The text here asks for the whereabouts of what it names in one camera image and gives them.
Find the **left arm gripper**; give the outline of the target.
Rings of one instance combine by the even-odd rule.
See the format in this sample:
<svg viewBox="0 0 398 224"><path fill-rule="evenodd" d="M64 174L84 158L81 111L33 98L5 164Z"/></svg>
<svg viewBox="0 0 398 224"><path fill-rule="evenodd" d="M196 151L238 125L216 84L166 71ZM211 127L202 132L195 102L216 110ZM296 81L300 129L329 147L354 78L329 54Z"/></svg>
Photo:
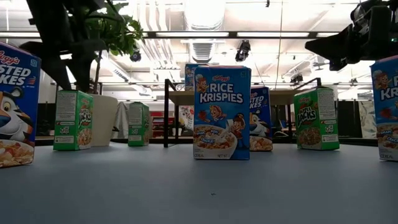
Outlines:
<svg viewBox="0 0 398 224"><path fill-rule="evenodd" d="M90 89L91 63L95 51L104 50L105 43L90 38L85 21L85 11L94 12L104 7L104 0L27 0L32 17L29 24L35 25L40 42L29 41L20 48L34 55L73 54L72 74L80 90ZM66 66L60 56L46 59L46 73L64 90L71 90Z"/></svg>

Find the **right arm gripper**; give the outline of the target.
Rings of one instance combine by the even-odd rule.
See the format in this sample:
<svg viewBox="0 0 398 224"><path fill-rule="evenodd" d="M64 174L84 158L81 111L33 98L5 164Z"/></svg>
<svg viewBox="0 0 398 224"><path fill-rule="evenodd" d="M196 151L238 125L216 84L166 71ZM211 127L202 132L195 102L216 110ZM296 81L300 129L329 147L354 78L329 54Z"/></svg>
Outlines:
<svg viewBox="0 0 398 224"><path fill-rule="evenodd" d="M363 1L351 11L352 23L341 32L311 40L305 48L330 60L331 71L362 60L380 60L393 55L397 35L397 0Z"/></svg>

